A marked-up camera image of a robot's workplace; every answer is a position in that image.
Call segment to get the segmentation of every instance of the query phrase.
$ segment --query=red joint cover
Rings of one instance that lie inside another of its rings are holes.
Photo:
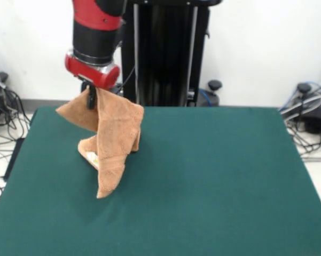
[[[80,79],[86,79],[87,81],[92,82],[94,86],[105,90],[112,88],[120,75],[118,66],[112,68],[108,74],[103,74],[69,55],[66,55],[65,57],[65,67],[74,76],[79,77]]]
[[[103,12],[95,0],[73,0],[73,3],[75,21],[83,26],[104,31],[120,27],[121,17],[110,16]]]

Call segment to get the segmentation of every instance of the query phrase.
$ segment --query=green table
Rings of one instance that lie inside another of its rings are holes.
[[[39,109],[0,201],[0,255],[321,255],[321,203],[274,109],[146,108],[97,200],[91,135]]]

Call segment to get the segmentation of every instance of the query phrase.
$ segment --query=orange towel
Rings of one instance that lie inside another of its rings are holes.
[[[89,90],[59,107],[68,121],[97,135],[81,140],[80,154],[98,170],[97,198],[108,196],[118,186],[127,156],[137,151],[144,108],[102,89],[96,89],[97,105],[87,108]]]

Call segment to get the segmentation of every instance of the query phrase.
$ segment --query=white wall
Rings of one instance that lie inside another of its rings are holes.
[[[22,98],[79,93],[64,68],[72,15],[70,0],[0,0],[0,70]],[[321,0],[224,0],[209,31],[201,86],[220,79],[224,105],[279,106],[297,82],[321,82]]]

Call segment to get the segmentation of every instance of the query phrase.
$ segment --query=blue cable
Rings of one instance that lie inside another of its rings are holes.
[[[291,100],[293,99],[296,93],[297,93],[297,88],[294,90],[294,92],[292,93],[290,98],[287,100],[287,102],[281,108],[279,108],[279,111],[283,111],[287,107],[287,105],[291,102]]]
[[[208,101],[208,106],[212,107],[212,102],[210,101],[208,95],[205,93],[205,91],[203,89],[199,89],[199,92],[204,96],[204,98]]]
[[[317,87],[321,90],[321,85],[318,84],[318,83],[316,83],[316,82],[307,81],[307,82],[305,82],[305,83],[307,83],[307,84],[313,84],[313,85],[317,86]]]

